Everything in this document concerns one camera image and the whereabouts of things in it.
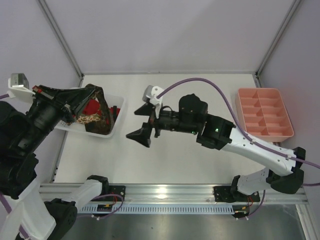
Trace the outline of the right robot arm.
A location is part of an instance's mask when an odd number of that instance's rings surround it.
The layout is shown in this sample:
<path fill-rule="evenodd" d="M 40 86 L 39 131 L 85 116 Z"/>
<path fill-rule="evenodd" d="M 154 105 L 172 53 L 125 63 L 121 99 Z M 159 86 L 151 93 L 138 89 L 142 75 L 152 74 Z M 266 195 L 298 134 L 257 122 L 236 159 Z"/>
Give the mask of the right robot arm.
<path fill-rule="evenodd" d="M 150 147 L 151 133 L 160 136 L 161 131 L 188 133 L 196 136 L 196 142 L 213 150 L 223 150 L 248 158 L 264 166 L 249 175 L 237 175 L 229 187 L 216 187 L 217 202 L 245 202 L 259 191 L 273 189 L 293 195 L 304 183 L 301 164 L 306 151 L 301 147 L 280 150 L 275 145 L 242 133 L 233 122 L 208 113 L 208 104 L 195 94 L 180 98 L 178 111 L 168 105 L 155 106 L 146 99 L 135 115 L 148 116 L 142 127 L 126 135 L 126 138 Z"/>

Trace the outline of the dark brown patterned tie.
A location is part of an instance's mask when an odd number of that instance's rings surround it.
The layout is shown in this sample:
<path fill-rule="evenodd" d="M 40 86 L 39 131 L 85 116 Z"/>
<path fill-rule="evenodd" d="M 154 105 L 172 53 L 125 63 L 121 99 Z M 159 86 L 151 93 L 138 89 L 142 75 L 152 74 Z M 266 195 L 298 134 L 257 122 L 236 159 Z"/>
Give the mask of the dark brown patterned tie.
<path fill-rule="evenodd" d="M 91 83 L 87 84 L 85 87 L 95 87 L 95 93 L 90 100 L 97 100 L 100 103 L 100 109 L 102 112 L 102 117 L 100 121 L 93 121 L 85 124 L 85 130 L 90 133 L 108 135 L 114 128 L 114 118 L 110 113 L 108 103 L 104 96 L 104 91 L 100 86 L 93 85 Z"/>

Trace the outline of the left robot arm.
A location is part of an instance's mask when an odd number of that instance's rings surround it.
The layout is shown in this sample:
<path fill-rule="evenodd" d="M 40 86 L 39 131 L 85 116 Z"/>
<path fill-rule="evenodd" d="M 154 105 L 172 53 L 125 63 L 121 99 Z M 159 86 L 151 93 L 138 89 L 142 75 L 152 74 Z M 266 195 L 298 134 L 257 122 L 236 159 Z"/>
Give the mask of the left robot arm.
<path fill-rule="evenodd" d="M 22 91 L 32 105 L 27 113 L 0 103 L 0 200 L 7 210 L 3 240 L 60 240 L 73 227 L 78 211 L 109 188 L 106 177 L 91 175 L 69 196 L 44 201 L 35 171 L 35 150 L 60 122 L 75 122 L 91 99 L 103 101 L 102 89 L 43 85 Z"/>

